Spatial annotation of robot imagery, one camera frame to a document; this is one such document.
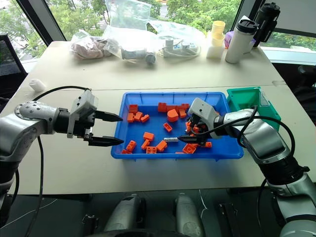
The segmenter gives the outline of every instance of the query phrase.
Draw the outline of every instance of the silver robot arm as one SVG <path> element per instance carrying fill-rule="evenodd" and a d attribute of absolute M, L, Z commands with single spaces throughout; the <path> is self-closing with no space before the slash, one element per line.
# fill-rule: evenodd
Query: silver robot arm
<path fill-rule="evenodd" d="M 206 125 L 206 130 L 248 118 L 252 112 L 253 109 L 245 109 L 219 116 L 212 106 L 199 98 L 193 101 L 188 111 L 190 126 L 203 125 L 201 127 L 205 129 Z M 229 135 L 237 138 L 246 122 L 239 121 L 207 135 L 183 135 L 179 140 L 203 145 L 210 137 L 218 139 L 221 135 Z M 309 169 L 299 166 L 280 134 L 261 119 L 255 118 L 241 139 L 275 194 L 276 215 L 282 215 L 285 224 L 280 236 L 316 236 L 316 187 L 307 174 Z"/>
<path fill-rule="evenodd" d="M 97 110 L 98 99 L 86 90 L 74 102 L 70 112 L 55 108 L 39 101 L 18 105 L 14 113 L 0 118 L 0 214 L 4 215 L 7 192 L 13 183 L 13 176 L 19 163 L 29 150 L 32 142 L 42 134 L 66 133 L 83 138 L 89 146 L 114 146 L 123 141 L 115 137 L 94 137 L 92 127 L 95 119 L 122 121 L 111 113 Z"/>

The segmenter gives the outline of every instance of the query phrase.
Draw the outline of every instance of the office chair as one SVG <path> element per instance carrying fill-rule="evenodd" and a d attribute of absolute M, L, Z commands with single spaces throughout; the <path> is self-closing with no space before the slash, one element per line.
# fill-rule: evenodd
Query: office chair
<path fill-rule="evenodd" d="M 0 35 L 0 112 L 26 76 L 8 35 Z"/>
<path fill-rule="evenodd" d="M 301 79 L 293 94 L 316 125 L 316 66 L 301 65 L 298 72 Z"/>

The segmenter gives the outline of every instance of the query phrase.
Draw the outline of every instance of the white paper roll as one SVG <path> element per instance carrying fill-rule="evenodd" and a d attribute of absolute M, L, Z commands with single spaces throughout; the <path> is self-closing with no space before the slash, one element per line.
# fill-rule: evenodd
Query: white paper roll
<path fill-rule="evenodd" d="M 37 92 L 43 91 L 46 88 L 46 85 L 39 79 L 32 79 L 29 85 L 34 91 Z"/>

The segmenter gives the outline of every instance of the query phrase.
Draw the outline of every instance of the plastic bag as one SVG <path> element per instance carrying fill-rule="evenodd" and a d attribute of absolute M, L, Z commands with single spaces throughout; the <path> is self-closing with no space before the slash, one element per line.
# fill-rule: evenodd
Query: plastic bag
<path fill-rule="evenodd" d="M 103 37 L 91 36 L 79 30 L 71 39 L 70 52 L 78 59 L 94 59 L 110 56 L 106 50 L 107 40 Z"/>
<path fill-rule="evenodd" d="M 192 58 L 200 54 L 205 35 L 198 29 L 174 22 L 152 20 L 149 22 L 157 31 L 162 44 L 160 55 L 164 58 Z"/>
<path fill-rule="evenodd" d="M 136 0 L 106 0 L 110 25 L 118 28 L 147 30 L 151 5 Z"/>
<path fill-rule="evenodd" d="M 107 26 L 103 37 L 108 39 L 107 50 L 120 59 L 156 62 L 157 37 L 152 32 Z"/>

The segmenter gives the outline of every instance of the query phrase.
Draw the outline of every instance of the table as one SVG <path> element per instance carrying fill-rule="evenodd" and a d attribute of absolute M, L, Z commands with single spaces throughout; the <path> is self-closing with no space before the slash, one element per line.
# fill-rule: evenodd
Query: table
<path fill-rule="evenodd" d="M 93 94 L 99 98 L 98 109 L 117 114 L 122 96 L 128 91 L 221 91 L 227 95 L 229 88 L 260 85 L 295 136 L 295 157 L 299 164 L 309 166 L 309 175 L 316 181 L 315 126 L 260 49 L 248 55 L 239 66 L 225 61 L 209 62 L 199 57 L 172 67 L 164 63 L 160 65 L 161 60 L 158 60 L 157 67 L 147 69 L 115 58 L 78 62 L 64 52 L 67 47 L 67 42 L 53 42 L 47 48 L 0 116 L 11 113 L 17 104 L 38 95 L 27 86 L 34 78 L 41 79 L 48 89 L 70 84 L 91 87 Z M 169 72 L 177 76 L 167 80 L 165 77 Z M 72 101 L 81 93 L 79 90 L 56 91 L 41 101 L 70 109 Z M 116 123 L 97 121 L 94 135 L 112 136 L 115 128 Z M 280 133 L 290 144 L 286 132 L 280 129 Z M 247 151 L 241 159 L 218 162 L 212 159 L 132 161 L 114 159 L 110 155 L 111 148 L 89 147 L 81 139 L 67 139 L 65 134 L 41 137 L 44 146 L 44 194 L 254 187 L 259 186 L 264 178 Z M 38 194 L 40 151 L 37 143 L 22 160 L 19 171 L 19 194 Z"/>

